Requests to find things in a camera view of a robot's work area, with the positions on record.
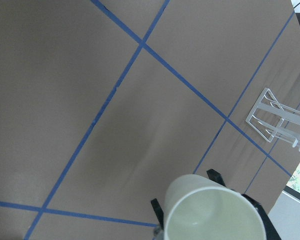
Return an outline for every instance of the white cup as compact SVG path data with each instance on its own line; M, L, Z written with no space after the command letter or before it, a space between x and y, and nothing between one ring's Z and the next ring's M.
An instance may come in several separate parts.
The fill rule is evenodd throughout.
M164 201L164 240L266 240L263 221L239 193L205 177L174 180Z

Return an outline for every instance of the cable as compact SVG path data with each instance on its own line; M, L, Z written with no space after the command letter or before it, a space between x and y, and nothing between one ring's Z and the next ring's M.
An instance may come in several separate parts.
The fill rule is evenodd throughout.
M295 9L296 7L298 7L300 5L300 2L297 4L297 5L295 5L293 8Z

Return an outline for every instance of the white wire rack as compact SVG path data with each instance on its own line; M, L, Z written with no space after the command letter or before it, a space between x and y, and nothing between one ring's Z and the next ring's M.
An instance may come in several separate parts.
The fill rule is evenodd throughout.
M279 120L276 124L266 122L257 117L259 112L263 112L263 116L265 112L277 116L271 118L272 122ZM300 152L300 133L286 129L287 125L283 127L284 122L300 126L300 111L279 103L269 88L262 91L245 121L269 143L278 138L290 143L293 148L297 147Z

